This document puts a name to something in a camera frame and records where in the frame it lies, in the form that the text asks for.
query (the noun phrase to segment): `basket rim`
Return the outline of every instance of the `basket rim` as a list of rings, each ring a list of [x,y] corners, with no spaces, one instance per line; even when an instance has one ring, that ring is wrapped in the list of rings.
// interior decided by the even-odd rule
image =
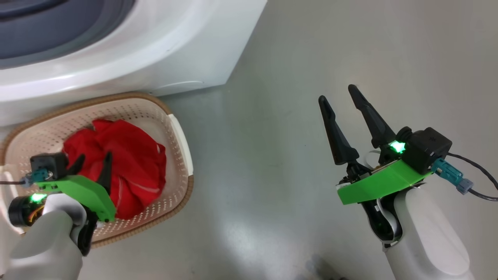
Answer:
[[[23,124],[17,126],[14,130],[12,130],[7,135],[7,137],[5,137],[5,139],[2,141],[2,144],[0,146],[0,165],[5,165],[6,151],[7,151],[7,148],[9,147],[10,143],[14,140],[14,138],[17,135],[19,135],[24,130],[29,129],[29,128],[31,128],[35,125],[38,125],[44,121],[47,121],[49,119],[58,117],[60,115],[66,114],[66,113],[69,113],[71,111],[83,109],[86,107],[90,107],[90,106],[98,105],[98,104],[102,104],[102,103],[118,101],[118,100],[123,100],[123,99],[133,99],[133,98],[139,98],[139,99],[145,99],[145,100],[151,101],[151,102],[155,103],[156,105],[158,105],[159,107],[161,107],[161,109],[163,109],[167,115],[173,114],[172,111],[166,106],[166,104],[161,102],[157,97],[154,97],[150,94],[143,93],[143,92],[119,93],[119,94],[98,97],[98,98],[93,98],[93,99],[89,99],[86,101],[78,102],[76,104],[69,105],[69,106],[63,107],[61,109],[55,110],[53,112],[47,113],[45,115],[42,115],[42,116],[35,118],[29,122],[23,123]],[[125,239],[127,237],[133,236],[135,234],[138,234],[146,229],[149,229],[149,228],[173,217],[178,212],[180,212],[180,210],[182,210],[183,207],[185,207],[185,205],[187,204],[187,202],[190,199],[193,187],[194,187],[194,175],[190,175],[190,176],[188,176],[187,190],[185,192],[185,196],[180,201],[180,203],[175,208],[173,208],[171,211],[169,211],[169,212],[165,213],[164,215],[161,215],[161,216],[155,218],[154,220],[151,220],[151,221],[149,221],[149,222],[147,222],[147,223],[145,223],[137,228],[128,230],[126,232],[120,233],[120,234],[115,235],[113,237],[109,237],[109,238],[102,239],[102,240],[99,240],[96,242],[92,242],[92,248],[98,248],[98,247],[101,247],[101,246],[111,244],[111,243],[114,243],[116,241]]]

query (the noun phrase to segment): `red cloth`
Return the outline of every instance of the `red cloth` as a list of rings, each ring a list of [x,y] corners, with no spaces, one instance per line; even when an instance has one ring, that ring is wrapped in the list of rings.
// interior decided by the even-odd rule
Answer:
[[[78,174],[97,181],[105,155],[112,152],[111,199],[116,217],[130,219],[161,195],[166,183],[165,148],[123,120],[95,120],[93,125],[95,130],[80,130],[64,142],[69,166],[85,154]]]

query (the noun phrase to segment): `green bracket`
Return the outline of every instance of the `green bracket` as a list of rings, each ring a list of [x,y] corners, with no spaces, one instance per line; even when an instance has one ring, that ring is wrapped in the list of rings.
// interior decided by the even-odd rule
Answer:
[[[46,191],[62,191],[82,205],[95,212],[99,220],[112,222],[115,219],[116,207],[101,185],[81,175],[69,175],[57,181],[36,183]]]
[[[344,205],[374,200],[406,189],[431,175],[420,175],[402,160],[373,173],[371,176],[337,190]]]

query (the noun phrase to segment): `green led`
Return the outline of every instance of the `green led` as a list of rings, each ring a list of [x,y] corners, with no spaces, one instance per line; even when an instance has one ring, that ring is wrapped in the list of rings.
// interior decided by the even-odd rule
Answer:
[[[404,145],[405,143],[394,141],[390,146],[396,151],[396,153],[403,153],[405,150]]]
[[[31,196],[31,201],[32,202],[40,202],[42,201],[45,197],[47,197],[46,194],[44,193],[35,193]]]

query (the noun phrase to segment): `washing machine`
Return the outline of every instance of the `washing machine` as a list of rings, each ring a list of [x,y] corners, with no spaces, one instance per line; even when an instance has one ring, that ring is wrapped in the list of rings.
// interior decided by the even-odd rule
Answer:
[[[0,0],[0,127],[226,83],[266,0]]]

